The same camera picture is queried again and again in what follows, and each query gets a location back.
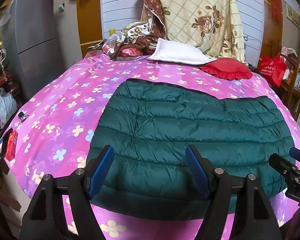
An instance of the white pillow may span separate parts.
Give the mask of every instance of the white pillow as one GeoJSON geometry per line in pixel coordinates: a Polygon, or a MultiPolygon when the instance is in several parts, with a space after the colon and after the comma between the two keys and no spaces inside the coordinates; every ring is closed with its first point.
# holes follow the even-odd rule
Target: white pillow
{"type": "Polygon", "coordinates": [[[159,38],[154,54],[148,59],[161,60],[190,65],[202,65],[217,60],[204,55],[201,50],[176,41],[166,41],[159,38]]]}

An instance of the gray refrigerator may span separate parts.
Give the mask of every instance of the gray refrigerator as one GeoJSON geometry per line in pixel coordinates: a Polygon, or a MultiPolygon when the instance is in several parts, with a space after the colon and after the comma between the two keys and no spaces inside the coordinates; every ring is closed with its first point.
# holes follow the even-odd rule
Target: gray refrigerator
{"type": "Polygon", "coordinates": [[[3,27],[8,69],[28,101],[64,71],[53,0],[14,0],[3,27]]]}

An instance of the red plastic package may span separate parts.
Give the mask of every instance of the red plastic package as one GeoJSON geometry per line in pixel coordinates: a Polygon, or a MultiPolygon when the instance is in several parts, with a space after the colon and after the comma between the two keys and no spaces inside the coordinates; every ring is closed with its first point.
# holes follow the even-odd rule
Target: red plastic package
{"type": "Polygon", "coordinates": [[[263,56],[259,71],[271,85],[280,87],[286,69],[287,65],[280,59],[279,53],[274,59],[263,56]]]}
{"type": "Polygon", "coordinates": [[[126,48],[121,50],[119,57],[139,57],[142,55],[143,53],[141,50],[135,48],[126,48]]]}
{"type": "Polygon", "coordinates": [[[18,138],[18,133],[16,131],[11,132],[6,147],[6,153],[5,153],[5,158],[9,162],[15,158],[15,148],[16,148],[17,138],[18,138]]]}

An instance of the white plank wall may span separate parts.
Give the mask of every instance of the white plank wall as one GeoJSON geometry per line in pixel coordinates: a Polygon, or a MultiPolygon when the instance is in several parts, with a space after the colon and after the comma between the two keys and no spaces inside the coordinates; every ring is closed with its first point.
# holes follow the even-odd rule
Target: white plank wall
{"type": "MultiPolygon", "coordinates": [[[[257,65],[263,38],[264,1],[236,0],[241,16],[246,41],[246,60],[257,65]]],[[[109,37],[109,29],[117,33],[130,23],[140,20],[142,0],[102,0],[104,38],[109,37]]]]}

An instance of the pillow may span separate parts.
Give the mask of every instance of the pillow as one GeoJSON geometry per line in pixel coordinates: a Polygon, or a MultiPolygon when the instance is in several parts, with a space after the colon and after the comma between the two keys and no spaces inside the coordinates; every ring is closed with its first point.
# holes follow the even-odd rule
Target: pillow
{"type": "Polygon", "coordinates": [[[154,54],[148,59],[202,65],[217,60],[205,56],[201,50],[176,41],[166,41],[159,38],[154,54]]]}
{"type": "Polygon", "coordinates": [[[253,75],[245,64],[228,57],[220,57],[217,61],[199,68],[211,75],[227,80],[249,79],[253,75]]]}

